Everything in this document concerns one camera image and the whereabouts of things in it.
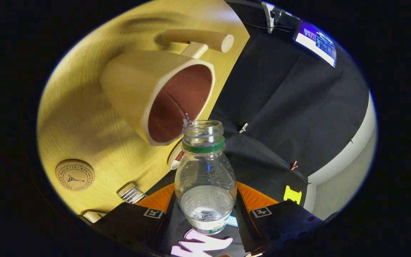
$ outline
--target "plastic bottle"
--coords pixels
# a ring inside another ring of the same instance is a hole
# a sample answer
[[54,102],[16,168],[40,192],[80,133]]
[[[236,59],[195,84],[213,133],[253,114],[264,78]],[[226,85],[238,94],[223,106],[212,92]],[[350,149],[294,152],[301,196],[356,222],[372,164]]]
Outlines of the plastic bottle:
[[237,183],[223,153],[223,125],[214,120],[188,122],[183,128],[185,152],[176,173],[176,198],[194,230],[222,231],[233,210]]

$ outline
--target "green bottle ring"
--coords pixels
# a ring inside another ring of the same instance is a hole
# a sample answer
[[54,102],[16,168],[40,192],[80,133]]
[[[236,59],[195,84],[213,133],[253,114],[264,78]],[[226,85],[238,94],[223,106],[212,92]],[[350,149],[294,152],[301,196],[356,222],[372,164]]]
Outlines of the green bottle ring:
[[182,142],[183,149],[185,151],[189,151],[192,153],[212,153],[215,151],[220,150],[225,146],[225,138],[223,137],[223,140],[218,143],[217,145],[211,145],[211,146],[191,146],[191,145],[186,145],[184,142]]

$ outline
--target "water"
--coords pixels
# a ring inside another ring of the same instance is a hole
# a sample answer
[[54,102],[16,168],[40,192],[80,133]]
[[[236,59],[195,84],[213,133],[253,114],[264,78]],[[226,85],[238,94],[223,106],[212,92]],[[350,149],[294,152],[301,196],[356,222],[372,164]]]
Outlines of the water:
[[225,189],[201,185],[184,193],[180,202],[188,222],[201,234],[213,235],[226,225],[234,200]]
[[164,90],[164,92],[169,96],[169,98],[171,99],[171,101],[175,104],[175,106],[177,107],[178,111],[182,114],[183,116],[183,124],[184,126],[187,126],[191,120],[188,117],[188,113],[185,111],[185,109],[178,103],[178,101],[171,95],[169,94],[164,87],[162,88],[162,90]]

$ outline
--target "mug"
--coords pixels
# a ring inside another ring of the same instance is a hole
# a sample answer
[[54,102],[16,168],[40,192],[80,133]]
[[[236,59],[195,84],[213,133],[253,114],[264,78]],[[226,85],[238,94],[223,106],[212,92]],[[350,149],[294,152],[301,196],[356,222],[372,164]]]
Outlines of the mug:
[[127,51],[104,68],[100,83],[117,114],[153,146],[169,145],[182,136],[185,113],[201,115],[215,83],[213,65],[199,60],[207,49],[227,52],[232,35],[214,31],[171,29],[167,42],[189,46],[181,53]]

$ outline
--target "wooden coaster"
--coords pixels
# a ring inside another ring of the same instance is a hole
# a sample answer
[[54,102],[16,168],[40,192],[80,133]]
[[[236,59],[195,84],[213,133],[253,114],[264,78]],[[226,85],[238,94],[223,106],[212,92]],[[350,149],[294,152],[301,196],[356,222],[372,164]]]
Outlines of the wooden coaster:
[[60,162],[55,168],[55,176],[61,185],[71,191],[81,191],[95,180],[95,171],[86,162],[69,159]]

